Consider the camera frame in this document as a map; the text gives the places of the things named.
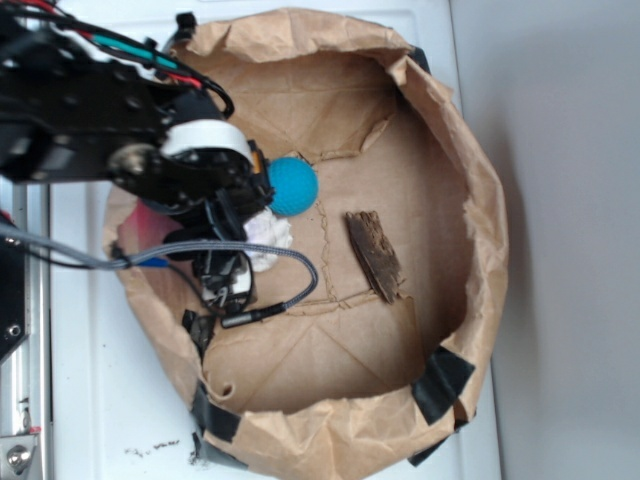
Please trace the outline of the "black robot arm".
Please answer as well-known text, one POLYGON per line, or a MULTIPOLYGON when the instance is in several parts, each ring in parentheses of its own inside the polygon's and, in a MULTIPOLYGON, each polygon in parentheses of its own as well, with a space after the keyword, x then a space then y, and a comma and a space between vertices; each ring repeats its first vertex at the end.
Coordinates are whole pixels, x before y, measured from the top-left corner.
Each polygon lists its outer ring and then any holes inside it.
POLYGON ((1 5, 1 173, 109 181, 175 221, 170 243, 246 241, 273 198, 266 160, 208 77, 51 1, 1 5))

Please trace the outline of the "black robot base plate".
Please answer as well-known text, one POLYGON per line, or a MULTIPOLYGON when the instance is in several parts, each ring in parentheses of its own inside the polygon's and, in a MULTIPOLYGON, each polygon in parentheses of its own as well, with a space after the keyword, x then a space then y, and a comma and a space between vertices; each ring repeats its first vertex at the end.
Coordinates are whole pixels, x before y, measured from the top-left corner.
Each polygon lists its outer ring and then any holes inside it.
POLYGON ((1 213, 1 364, 4 364, 30 335, 27 311, 28 266, 20 242, 9 236, 16 227, 1 213))

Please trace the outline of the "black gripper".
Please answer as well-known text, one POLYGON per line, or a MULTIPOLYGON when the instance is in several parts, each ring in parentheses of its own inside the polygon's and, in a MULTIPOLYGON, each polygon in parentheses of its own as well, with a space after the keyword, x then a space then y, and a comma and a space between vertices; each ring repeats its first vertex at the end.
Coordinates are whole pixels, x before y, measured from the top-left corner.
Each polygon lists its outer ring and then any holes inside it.
MULTIPOLYGON (((108 171, 117 186, 180 225, 165 236, 166 243, 245 241, 244 224, 275 195, 269 161, 254 140, 248 146, 252 165, 231 150, 167 156, 149 144, 133 144, 109 158, 108 171)), ((239 314, 255 300, 252 265, 242 251, 198 253, 192 270, 207 306, 239 314)))

